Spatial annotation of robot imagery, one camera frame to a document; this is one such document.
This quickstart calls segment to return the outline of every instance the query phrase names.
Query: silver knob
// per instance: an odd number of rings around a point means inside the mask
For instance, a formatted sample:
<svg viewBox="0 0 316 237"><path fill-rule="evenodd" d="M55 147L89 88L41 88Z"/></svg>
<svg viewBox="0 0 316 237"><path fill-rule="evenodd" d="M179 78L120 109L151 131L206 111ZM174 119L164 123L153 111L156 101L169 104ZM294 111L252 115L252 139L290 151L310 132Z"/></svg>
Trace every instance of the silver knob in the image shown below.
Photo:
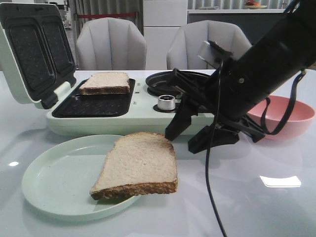
<svg viewBox="0 0 316 237"><path fill-rule="evenodd" d="M175 97L172 95L161 95L158 98L158 109L163 111L171 111L176 108Z"/></svg>

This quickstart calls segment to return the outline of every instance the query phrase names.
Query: pink bowl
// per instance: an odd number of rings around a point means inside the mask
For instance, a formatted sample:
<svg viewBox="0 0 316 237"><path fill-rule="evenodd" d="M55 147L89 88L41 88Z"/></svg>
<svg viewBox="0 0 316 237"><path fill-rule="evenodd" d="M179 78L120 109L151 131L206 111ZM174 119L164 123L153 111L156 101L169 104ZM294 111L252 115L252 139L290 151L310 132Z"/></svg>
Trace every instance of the pink bowl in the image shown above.
<svg viewBox="0 0 316 237"><path fill-rule="evenodd" d="M266 115L266 125L269 131L273 131L282 118L289 98L282 96L269 96L271 103ZM261 101L248 112L248 116L256 123L260 123L261 115L266 107L266 100ZM302 135L312 124L315 110L303 102L296 101L293 112L284 128L277 135L266 135L270 140L287 140Z"/></svg>

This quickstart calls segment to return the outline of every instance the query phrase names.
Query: curtain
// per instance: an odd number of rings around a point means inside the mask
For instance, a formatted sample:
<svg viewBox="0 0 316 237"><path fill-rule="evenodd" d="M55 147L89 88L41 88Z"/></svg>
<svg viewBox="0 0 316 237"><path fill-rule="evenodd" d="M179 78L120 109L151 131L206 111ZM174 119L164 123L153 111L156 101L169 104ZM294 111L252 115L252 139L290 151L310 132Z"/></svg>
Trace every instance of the curtain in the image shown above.
<svg viewBox="0 0 316 237"><path fill-rule="evenodd" d="M93 18L78 18L78 15L100 15L137 12L137 17L127 16L123 19L135 23L143 32L142 0L70 0L74 38L78 38L85 22Z"/></svg>

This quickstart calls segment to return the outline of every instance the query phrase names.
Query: toasted bread slice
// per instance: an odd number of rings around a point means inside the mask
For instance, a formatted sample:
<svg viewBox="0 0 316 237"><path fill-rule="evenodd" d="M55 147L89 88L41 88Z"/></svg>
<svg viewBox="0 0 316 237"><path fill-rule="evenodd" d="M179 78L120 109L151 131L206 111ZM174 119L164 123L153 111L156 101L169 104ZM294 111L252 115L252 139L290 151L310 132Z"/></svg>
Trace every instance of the toasted bread slice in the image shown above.
<svg viewBox="0 0 316 237"><path fill-rule="evenodd" d="M169 194L177 185L172 144L162 134L138 132L116 141L90 194L95 200Z"/></svg>
<svg viewBox="0 0 316 237"><path fill-rule="evenodd" d="M128 94L129 76L123 72L101 72L93 74L79 87L82 95Z"/></svg>

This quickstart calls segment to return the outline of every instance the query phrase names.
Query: gray chair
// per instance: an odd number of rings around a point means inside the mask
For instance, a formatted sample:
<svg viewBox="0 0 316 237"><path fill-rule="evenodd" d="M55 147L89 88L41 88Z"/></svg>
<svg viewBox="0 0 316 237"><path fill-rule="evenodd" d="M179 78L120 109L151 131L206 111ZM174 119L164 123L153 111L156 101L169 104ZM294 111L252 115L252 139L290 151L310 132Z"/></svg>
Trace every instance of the gray chair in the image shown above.
<svg viewBox="0 0 316 237"><path fill-rule="evenodd" d="M88 21L77 40L80 70L144 70L146 53L143 35L123 19Z"/></svg>
<svg viewBox="0 0 316 237"><path fill-rule="evenodd" d="M203 41L215 41L226 51L240 58L251 43L242 30L234 24L219 21L199 21L179 28L167 53L168 69L213 69L198 57Z"/></svg>

